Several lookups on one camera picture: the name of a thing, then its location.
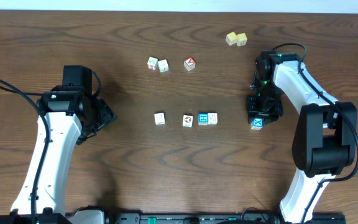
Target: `brown wooden surface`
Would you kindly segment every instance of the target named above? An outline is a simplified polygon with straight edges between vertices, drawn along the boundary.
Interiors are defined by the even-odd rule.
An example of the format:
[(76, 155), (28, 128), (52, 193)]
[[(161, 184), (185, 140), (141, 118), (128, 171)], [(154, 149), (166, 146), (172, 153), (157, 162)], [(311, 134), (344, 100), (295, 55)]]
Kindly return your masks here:
[[(247, 45), (228, 46), (231, 31), (245, 31)], [(358, 110), (358, 15), (0, 11), (0, 78), (43, 92), (60, 84), (64, 65), (99, 74), (101, 97), (118, 119), (75, 148), (68, 212), (85, 205), (272, 210), (295, 173), (297, 114), (284, 96), (285, 115), (252, 131), (244, 102), (255, 57), (284, 42), (306, 44), (310, 73)], [(166, 58), (169, 72), (147, 70), (149, 56)], [(189, 56), (197, 61), (191, 72), (183, 67)], [(156, 126), (153, 114), (161, 110), (167, 124)], [(181, 126), (184, 113), (208, 110), (218, 112), (218, 125)], [(34, 109), (0, 90), (0, 214), (8, 214), (22, 187), (36, 130)], [(330, 184), (315, 211), (343, 212), (358, 223), (358, 174)]]

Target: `cube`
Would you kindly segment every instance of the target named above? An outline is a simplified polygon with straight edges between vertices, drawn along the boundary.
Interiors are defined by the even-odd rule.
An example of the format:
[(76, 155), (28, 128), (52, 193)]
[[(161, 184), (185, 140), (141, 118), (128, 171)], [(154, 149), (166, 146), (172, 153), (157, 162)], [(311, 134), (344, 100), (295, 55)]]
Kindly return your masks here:
[(151, 70), (156, 70), (157, 62), (158, 62), (157, 58), (149, 57), (149, 61), (147, 62), (147, 68), (149, 68)]
[(196, 61), (192, 57), (185, 60), (185, 68), (190, 71), (191, 69), (196, 67)]
[(208, 114), (200, 113), (198, 114), (198, 125), (207, 125), (208, 124)]
[(237, 35), (237, 46), (243, 46), (247, 43), (247, 36), (246, 33), (238, 34)]
[(237, 35), (235, 32), (231, 32), (230, 34), (228, 34), (226, 36), (226, 42), (229, 44), (229, 45), (233, 45), (237, 42)]
[(217, 123), (218, 123), (218, 114), (208, 113), (208, 124), (217, 124)]
[(192, 115), (184, 115), (183, 116), (183, 127), (191, 127), (193, 124), (193, 116)]
[(262, 118), (255, 118), (251, 123), (251, 129), (253, 130), (261, 130), (264, 126), (264, 120)]
[(158, 61), (158, 67), (160, 68), (160, 72), (168, 71), (168, 62), (167, 59)]
[(155, 120), (155, 125), (165, 124), (164, 113), (155, 113), (154, 120)]

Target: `dice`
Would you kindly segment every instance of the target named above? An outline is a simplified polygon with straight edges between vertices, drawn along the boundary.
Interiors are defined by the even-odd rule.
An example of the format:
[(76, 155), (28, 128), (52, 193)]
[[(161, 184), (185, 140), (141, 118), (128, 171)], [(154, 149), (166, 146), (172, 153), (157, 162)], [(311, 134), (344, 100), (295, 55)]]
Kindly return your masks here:
[(155, 120), (155, 125), (165, 124), (164, 113), (156, 113), (156, 114), (154, 114), (154, 120)]
[(192, 115), (183, 115), (183, 127), (190, 127), (193, 125), (193, 116)]
[(237, 42), (237, 35), (235, 32), (231, 32), (230, 34), (228, 34), (226, 36), (226, 42), (229, 44), (229, 45), (233, 45)]
[(217, 124), (217, 123), (218, 123), (218, 114), (208, 113), (208, 124)]
[(198, 114), (198, 125), (207, 125), (208, 124), (208, 114), (200, 113)]
[(264, 120), (262, 118), (255, 118), (251, 123), (251, 129), (253, 130), (261, 130), (264, 126)]
[(247, 36), (246, 33), (238, 34), (237, 35), (237, 46), (243, 46), (247, 43)]
[(149, 57), (149, 61), (147, 62), (147, 68), (149, 68), (151, 70), (156, 70), (157, 62), (158, 62), (157, 58)]
[(185, 68), (190, 71), (191, 69), (196, 67), (196, 62), (194, 61), (194, 59), (192, 57), (187, 58), (185, 60)]
[(168, 71), (168, 62), (167, 59), (158, 61), (158, 67), (160, 69), (160, 72), (166, 72)]

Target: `red and white cube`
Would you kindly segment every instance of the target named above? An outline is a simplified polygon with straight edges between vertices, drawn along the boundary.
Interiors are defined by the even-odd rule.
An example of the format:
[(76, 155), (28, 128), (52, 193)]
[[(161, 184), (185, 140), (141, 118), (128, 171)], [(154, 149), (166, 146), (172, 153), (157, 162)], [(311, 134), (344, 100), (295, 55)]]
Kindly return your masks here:
[(156, 70), (157, 62), (158, 62), (157, 58), (149, 57), (149, 61), (147, 62), (147, 68), (149, 68), (151, 70)]
[(185, 60), (185, 68), (190, 71), (191, 69), (196, 67), (196, 61), (190, 57)]

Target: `yellow cube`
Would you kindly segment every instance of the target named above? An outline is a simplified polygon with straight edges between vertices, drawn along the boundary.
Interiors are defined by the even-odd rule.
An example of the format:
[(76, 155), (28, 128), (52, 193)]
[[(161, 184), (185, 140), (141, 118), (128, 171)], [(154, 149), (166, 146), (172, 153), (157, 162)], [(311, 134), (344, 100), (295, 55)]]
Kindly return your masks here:
[(237, 35), (235, 32), (231, 32), (230, 34), (228, 34), (226, 36), (226, 42), (229, 44), (229, 45), (232, 45), (234, 43), (237, 42)]
[(247, 43), (247, 36), (246, 33), (238, 34), (237, 35), (237, 46), (243, 46)]

